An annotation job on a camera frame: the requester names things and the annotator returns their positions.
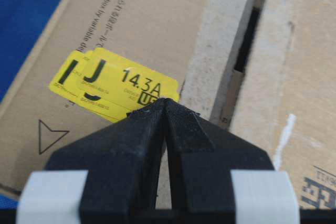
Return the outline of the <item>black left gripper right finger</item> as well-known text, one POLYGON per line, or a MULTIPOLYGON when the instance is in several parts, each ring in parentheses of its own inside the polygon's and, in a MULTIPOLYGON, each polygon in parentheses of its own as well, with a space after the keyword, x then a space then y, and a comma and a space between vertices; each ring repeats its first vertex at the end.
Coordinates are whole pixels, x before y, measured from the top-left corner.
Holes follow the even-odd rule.
POLYGON ((172 207, 191 216, 234 216, 230 171, 274 170, 267 152, 171 99, 164 112, 172 207))

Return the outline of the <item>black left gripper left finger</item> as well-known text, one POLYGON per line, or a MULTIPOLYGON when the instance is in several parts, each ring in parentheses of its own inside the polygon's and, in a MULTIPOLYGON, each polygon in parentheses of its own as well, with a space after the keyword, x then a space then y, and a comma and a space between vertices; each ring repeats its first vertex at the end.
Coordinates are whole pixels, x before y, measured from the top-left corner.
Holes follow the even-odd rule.
POLYGON ((155 209, 164 140, 165 99, 56 151, 47 170, 87 170, 82 223, 132 223, 155 209))

